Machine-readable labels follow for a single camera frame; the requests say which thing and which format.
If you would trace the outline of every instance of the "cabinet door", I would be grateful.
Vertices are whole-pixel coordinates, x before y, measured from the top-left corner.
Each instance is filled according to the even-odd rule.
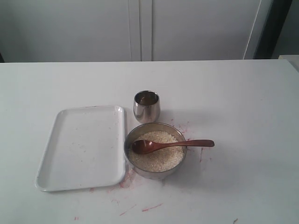
[[[142,56],[153,61],[252,58],[271,4],[271,0],[151,2],[152,51],[143,50],[150,35],[144,33],[143,24],[149,25],[143,17],[149,16],[143,8],[141,30]]]
[[[0,1],[6,62],[140,61],[138,0]]]

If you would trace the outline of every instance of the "metal cup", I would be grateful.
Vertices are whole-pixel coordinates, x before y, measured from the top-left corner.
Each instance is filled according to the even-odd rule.
[[[141,91],[134,97],[134,116],[142,124],[155,122],[160,116],[160,99],[153,91]]]

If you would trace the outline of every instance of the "metal bowl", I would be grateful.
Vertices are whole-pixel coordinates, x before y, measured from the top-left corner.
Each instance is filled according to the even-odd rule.
[[[148,132],[153,132],[153,131],[162,131],[162,132],[167,132],[169,134],[171,134],[172,136],[174,136],[178,141],[185,141],[184,136],[182,135],[182,133],[168,125],[168,124],[163,124],[163,123],[147,123],[147,124],[143,124],[140,125],[136,128],[134,128],[126,137],[125,140],[125,144],[124,144],[124,151],[125,151],[125,155],[126,155],[126,160],[129,162],[129,164],[133,167],[133,170],[138,173],[140,176],[143,176],[145,178],[148,179],[152,179],[152,180],[162,180],[165,177],[167,177],[168,175],[174,173],[181,165],[182,162],[185,159],[186,153],[187,153],[187,147],[183,147],[183,152],[184,152],[184,156],[183,159],[181,160],[181,162],[175,166],[172,169],[163,171],[163,172],[149,172],[143,169],[140,169],[139,167],[137,167],[136,165],[134,165],[128,156],[128,152],[129,149],[132,145],[132,143],[139,138],[141,135],[148,133]]]

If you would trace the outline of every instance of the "white table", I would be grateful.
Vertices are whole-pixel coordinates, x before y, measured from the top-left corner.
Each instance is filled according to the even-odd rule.
[[[191,148],[164,182],[34,187],[60,110],[121,105],[130,131],[146,89],[160,95],[160,121],[216,147]],[[299,74],[286,60],[0,64],[0,223],[298,223],[298,139]]]

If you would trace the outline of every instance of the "uncooked rice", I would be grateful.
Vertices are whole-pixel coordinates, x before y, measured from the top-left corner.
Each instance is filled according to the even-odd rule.
[[[149,140],[157,143],[172,143],[178,140],[167,132],[154,131],[140,136],[137,140]],[[149,172],[163,172],[174,168],[184,157],[181,146],[163,148],[149,154],[136,154],[129,149],[130,161],[140,169]]]

